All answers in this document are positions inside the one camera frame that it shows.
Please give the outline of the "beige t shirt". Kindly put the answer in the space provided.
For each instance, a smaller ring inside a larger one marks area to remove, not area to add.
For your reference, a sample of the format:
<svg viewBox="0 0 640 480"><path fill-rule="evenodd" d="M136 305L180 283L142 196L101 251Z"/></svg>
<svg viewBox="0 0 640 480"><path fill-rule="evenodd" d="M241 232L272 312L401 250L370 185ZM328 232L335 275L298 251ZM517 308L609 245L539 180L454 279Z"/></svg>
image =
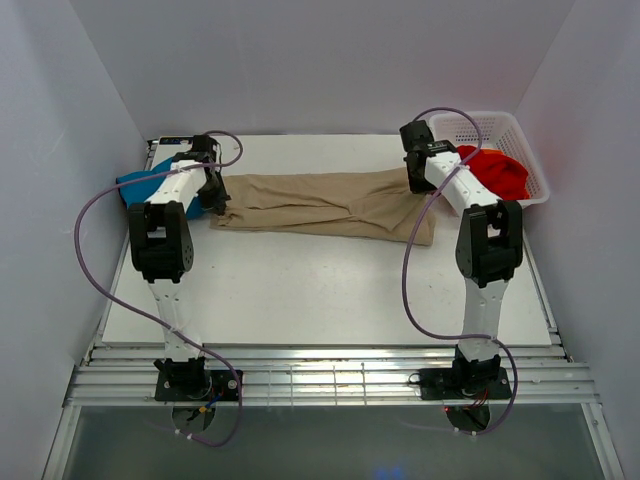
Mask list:
<svg viewBox="0 0 640 480"><path fill-rule="evenodd" d="M366 173L245 174L225 180L231 199L216 230L286 232L407 242L427 203L402 168Z"/></svg>

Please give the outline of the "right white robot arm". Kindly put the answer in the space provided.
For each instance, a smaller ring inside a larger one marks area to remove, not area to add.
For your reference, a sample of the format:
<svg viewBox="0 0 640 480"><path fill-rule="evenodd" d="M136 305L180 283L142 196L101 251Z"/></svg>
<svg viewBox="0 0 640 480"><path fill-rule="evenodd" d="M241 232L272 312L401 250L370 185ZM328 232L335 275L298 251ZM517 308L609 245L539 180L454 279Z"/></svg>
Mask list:
<svg viewBox="0 0 640 480"><path fill-rule="evenodd" d="M444 196L460 217L456 265L465 280L462 334L451 369L460 377L495 376L502 300L523 260L522 208L486 188L448 140L424 120L400 128L410 191Z"/></svg>

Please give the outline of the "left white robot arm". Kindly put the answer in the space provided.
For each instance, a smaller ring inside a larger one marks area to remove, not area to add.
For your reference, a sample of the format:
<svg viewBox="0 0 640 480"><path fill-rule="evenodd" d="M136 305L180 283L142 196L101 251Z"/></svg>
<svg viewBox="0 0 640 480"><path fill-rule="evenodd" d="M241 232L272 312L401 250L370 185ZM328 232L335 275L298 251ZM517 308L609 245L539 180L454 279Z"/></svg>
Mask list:
<svg viewBox="0 0 640 480"><path fill-rule="evenodd" d="M189 150L174 155L155 191L127 210L133 266L167 325L164 358L154 362L166 376L204 369L200 351L183 340L196 335L190 331L181 285L195 257L189 207L198 203L202 210L222 215L230 200L219 164L219 143L209 134L196 135Z"/></svg>

